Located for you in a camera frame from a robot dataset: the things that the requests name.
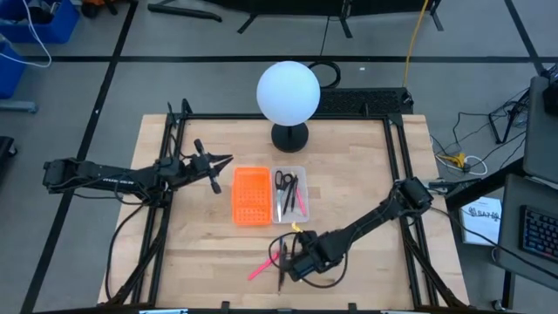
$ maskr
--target keyboard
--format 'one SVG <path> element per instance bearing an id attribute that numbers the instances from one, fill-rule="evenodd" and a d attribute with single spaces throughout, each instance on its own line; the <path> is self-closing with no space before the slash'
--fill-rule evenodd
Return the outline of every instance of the keyboard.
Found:
<path id="1" fill-rule="evenodd" d="M 316 113 L 363 113 L 364 106 L 369 114 L 412 113 L 404 93 L 402 87 L 322 89 Z"/>
<path id="2" fill-rule="evenodd" d="M 520 249 L 558 262 L 558 215 L 522 205 Z"/>

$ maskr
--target black lamp stand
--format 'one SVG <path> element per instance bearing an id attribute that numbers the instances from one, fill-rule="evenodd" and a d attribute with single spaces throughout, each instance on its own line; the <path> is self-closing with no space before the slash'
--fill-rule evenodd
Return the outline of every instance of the black lamp stand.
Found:
<path id="1" fill-rule="evenodd" d="M 274 124 L 271 128 L 271 140 L 273 145 L 282 152 L 298 152 L 308 142 L 308 127 L 304 123 L 296 126 Z"/>

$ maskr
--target yellow cable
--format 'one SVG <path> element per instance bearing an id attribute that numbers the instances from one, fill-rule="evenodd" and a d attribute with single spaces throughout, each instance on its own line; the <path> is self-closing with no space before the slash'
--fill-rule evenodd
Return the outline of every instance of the yellow cable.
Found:
<path id="1" fill-rule="evenodd" d="M 419 32 L 420 24 L 422 23 L 422 17 L 425 15 L 426 6 L 428 6 L 428 1 L 429 0 L 425 0 L 425 4 L 423 4 L 422 10 L 420 11 L 420 16 L 418 17 L 417 25 L 415 26 L 415 30 L 412 33 L 411 45 L 409 46 L 409 51 L 407 52 L 407 59 L 405 60 L 405 75 L 403 77 L 403 87 L 407 87 L 407 77 L 409 76 L 409 64 L 411 60 L 412 47 L 415 45 L 415 39 L 417 38 L 417 33 Z"/>

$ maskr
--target orange plastic container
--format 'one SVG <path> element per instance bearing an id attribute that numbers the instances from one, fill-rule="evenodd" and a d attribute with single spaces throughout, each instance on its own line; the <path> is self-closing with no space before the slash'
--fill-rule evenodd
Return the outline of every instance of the orange plastic container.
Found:
<path id="1" fill-rule="evenodd" d="M 271 173 L 266 167 L 237 167 L 233 181 L 233 221 L 243 226 L 271 223 Z"/>

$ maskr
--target wooden tabletop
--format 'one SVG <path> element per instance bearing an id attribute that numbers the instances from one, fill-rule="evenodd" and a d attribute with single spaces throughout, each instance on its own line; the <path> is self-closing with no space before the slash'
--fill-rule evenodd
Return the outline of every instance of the wooden tabletop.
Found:
<path id="1" fill-rule="evenodd" d="M 157 159 L 164 130 L 164 115 L 143 118 L 132 168 L 147 167 Z M 405 132 L 414 174 L 421 180 L 438 177 L 424 116 L 404 116 Z M 267 120 L 190 120 L 182 151 L 192 154 L 194 140 L 201 139 L 212 154 L 232 154 L 219 183 L 222 194 L 214 195 L 208 180 L 181 188 L 174 196 L 166 251 L 157 299 L 159 307 L 347 309 L 356 303 L 365 309 L 411 309 L 412 298 L 397 221 L 387 222 L 354 243 L 349 268 L 336 287 L 315 289 L 293 283 L 287 276 L 277 295 L 278 270 L 270 267 L 256 279 L 248 275 L 267 259 L 269 243 L 289 232 L 289 225 L 238 227 L 231 216 L 231 185 L 235 167 L 303 166 L 310 198 L 310 222 L 303 229 L 318 234 L 340 229 L 374 209 L 391 188 L 391 170 L 381 121 L 311 120 L 310 139 L 299 153 L 276 150 Z M 397 131 L 392 130 L 398 149 Z M 401 176 L 403 162 L 398 153 Z M 433 206 L 445 209 L 437 197 Z M 134 210 L 122 206 L 119 222 Z M 114 246 L 111 292 L 128 278 L 138 262 L 147 210 L 144 209 L 121 230 Z M 432 266 L 464 303 L 466 287 L 450 222 L 429 211 L 423 215 Z M 331 283 L 342 267 L 322 275 L 312 274 L 315 283 Z M 419 281 L 424 277 L 417 268 Z M 151 270 L 146 273 L 142 300 L 146 300 Z M 427 303 L 421 284 L 423 303 Z M 104 288 L 99 301 L 105 300 Z"/>

